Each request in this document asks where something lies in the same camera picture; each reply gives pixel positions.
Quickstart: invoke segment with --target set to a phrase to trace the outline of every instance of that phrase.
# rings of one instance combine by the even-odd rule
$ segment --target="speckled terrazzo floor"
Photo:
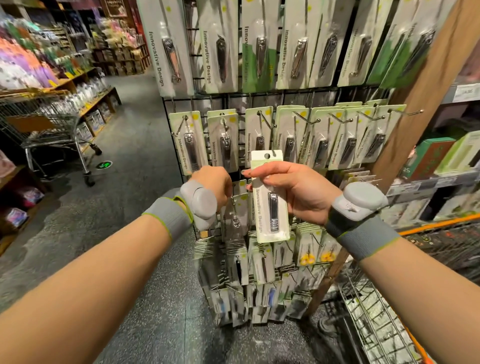
[[[75,164],[75,172],[52,182],[48,205],[0,257],[0,311],[181,184],[155,80],[147,74],[110,82],[123,106],[98,137],[104,154],[92,165],[113,166],[94,172],[92,188]],[[303,323],[215,328],[194,271],[193,242],[191,231],[165,254],[97,363],[356,363],[349,346],[316,328],[331,306]]]

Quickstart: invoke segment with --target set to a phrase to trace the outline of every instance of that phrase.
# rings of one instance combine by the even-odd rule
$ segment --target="forearm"
[[[360,262],[415,338],[439,363],[477,363],[480,289],[403,238]]]
[[[92,362],[169,246],[141,216],[69,263],[0,315],[0,363]]]

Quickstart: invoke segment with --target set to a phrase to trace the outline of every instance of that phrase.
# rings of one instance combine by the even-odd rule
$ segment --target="shopping cart wheel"
[[[92,187],[95,184],[95,181],[92,181],[90,178],[91,174],[92,174],[91,172],[84,173],[84,181],[88,187]]]
[[[96,144],[91,144],[90,147],[94,150],[95,155],[100,156],[102,154],[102,150]]]

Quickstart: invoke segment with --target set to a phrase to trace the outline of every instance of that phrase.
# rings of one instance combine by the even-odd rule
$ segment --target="gray wristband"
[[[398,237],[400,235],[375,214],[365,219],[357,227],[340,235],[337,240],[355,260],[361,261]]]
[[[170,196],[177,191],[178,190],[170,190],[165,193],[165,195]],[[192,219],[185,210],[183,210],[177,202],[166,196],[153,202],[142,215],[151,215],[159,220],[170,234],[172,242],[182,236],[192,225]]]

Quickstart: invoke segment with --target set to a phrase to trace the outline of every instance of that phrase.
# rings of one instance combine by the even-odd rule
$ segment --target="gray wearable device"
[[[179,206],[175,199],[183,201],[192,216]],[[208,229],[215,221],[217,202],[214,193],[195,180],[190,180],[181,188],[167,191],[157,199],[142,215],[158,219],[168,230],[172,241],[177,240],[192,224],[198,230]]]
[[[360,261],[399,237],[377,214],[387,205],[387,197],[377,187],[350,183],[332,203],[325,229]]]

